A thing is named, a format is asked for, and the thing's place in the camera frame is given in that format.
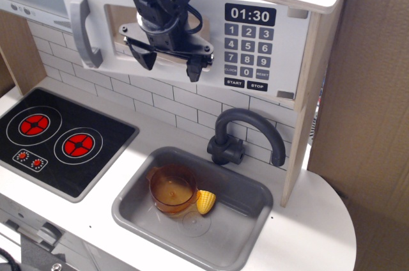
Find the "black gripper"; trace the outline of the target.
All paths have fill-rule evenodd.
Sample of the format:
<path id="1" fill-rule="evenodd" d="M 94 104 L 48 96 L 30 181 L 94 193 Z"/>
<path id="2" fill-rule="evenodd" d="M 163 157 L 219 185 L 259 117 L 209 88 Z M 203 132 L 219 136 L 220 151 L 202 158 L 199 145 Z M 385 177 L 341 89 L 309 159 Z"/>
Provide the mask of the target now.
<path id="1" fill-rule="evenodd" d="M 213 45 L 196 34 L 186 32 L 180 21 L 168 27 L 147 26 L 141 20 L 120 26 L 133 57 L 147 70 L 152 70 L 157 54 L 165 54 L 187 61 L 187 75 L 197 82 L 202 69 L 213 63 Z"/>

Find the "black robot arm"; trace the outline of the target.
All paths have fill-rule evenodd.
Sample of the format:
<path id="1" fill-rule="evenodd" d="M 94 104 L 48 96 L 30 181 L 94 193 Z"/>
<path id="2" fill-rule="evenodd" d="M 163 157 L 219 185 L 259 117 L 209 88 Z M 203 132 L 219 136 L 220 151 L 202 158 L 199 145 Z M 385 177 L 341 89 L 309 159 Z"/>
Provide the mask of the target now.
<path id="1" fill-rule="evenodd" d="M 187 76 L 197 82 L 203 68 L 213 63 L 213 45 L 199 36 L 202 15 L 190 0 L 133 0 L 139 19 L 137 24 L 148 41 L 135 39 L 127 26 L 121 27 L 125 44 L 145 69 L 151 70 L 157 54 L 184 59 Z"/>

